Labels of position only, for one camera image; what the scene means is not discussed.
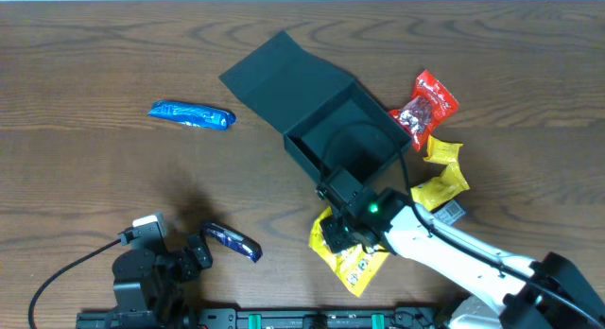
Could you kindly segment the yellow Hacks sweets bag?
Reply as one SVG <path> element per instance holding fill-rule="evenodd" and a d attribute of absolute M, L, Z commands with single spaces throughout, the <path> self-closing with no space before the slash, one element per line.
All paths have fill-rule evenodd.
<path fill-rule="evenodd" d="M 329 266 L 347 290 L 361 297 L 375 274 L 389 257 L 389 252 L 376 245 L 369 249 L 357 244 L 345 251 L 330 251 L 320 222 L 332 214 L 328 206 L 314 221 L 308 246 Z"/>

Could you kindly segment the yellow double snack packet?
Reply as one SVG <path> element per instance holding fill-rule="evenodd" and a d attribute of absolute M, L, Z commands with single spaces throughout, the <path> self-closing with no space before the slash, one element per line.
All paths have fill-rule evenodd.
<path fill-rule="evenodd" d="M 458 194 L 470 189 L 460 163 L 459 153 L 462 143 L 449 143 L 430 135 L 427 141 L 427 155 L 423 160 L 430 164 L 443 165 L 439 176 L 411 188 L 412 198 L 427 211 L 433 211 Z"/>

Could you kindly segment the small blue barcode packet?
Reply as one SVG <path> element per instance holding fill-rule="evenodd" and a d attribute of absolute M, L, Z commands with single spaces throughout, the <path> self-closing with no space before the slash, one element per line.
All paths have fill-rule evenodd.
<path fill-rule="evenodd" d="M 455 199 L 449 200 L 433 213 L 436 219 L 447 225 L 453 225 L 466 214 L 466 209 Z"/>

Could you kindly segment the red Hacks sweets bag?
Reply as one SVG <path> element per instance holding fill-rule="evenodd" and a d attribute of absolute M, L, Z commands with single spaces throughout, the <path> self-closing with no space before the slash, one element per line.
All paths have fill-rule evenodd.
<path fill-rule="evenodd" d="M 436 127 L 458 111 L 456 98 L 428 70 L 415 79 L 411 100 L 389 115 L 411 136 L 420 152 Z"/>

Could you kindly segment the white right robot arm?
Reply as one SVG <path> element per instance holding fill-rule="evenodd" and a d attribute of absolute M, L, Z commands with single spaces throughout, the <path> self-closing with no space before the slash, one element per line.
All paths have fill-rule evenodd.
<path fill-rule="evenodd" d="M 503 251 L 445 224 L 404 193 L 327 190 L 333 208 L 322 226 L 332 251 L 360 244 L 434 269 L 487 305 L 503 328 L 601 328 L 604 302 L 568 258 L 536 260 Z"/>

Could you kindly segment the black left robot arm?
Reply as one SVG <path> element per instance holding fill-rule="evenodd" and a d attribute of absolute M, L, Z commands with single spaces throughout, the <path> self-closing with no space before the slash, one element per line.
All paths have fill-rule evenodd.
<path fill-rule="evenodd" d="M 184 300 L 182 285 L 195 281 L 213 264 L 206 240 L 187 238 L 179 251 L 133 249 L 112 265 L 116 307 L 105 315 L 103 328 L 200 328 L 199 313 Z"/>

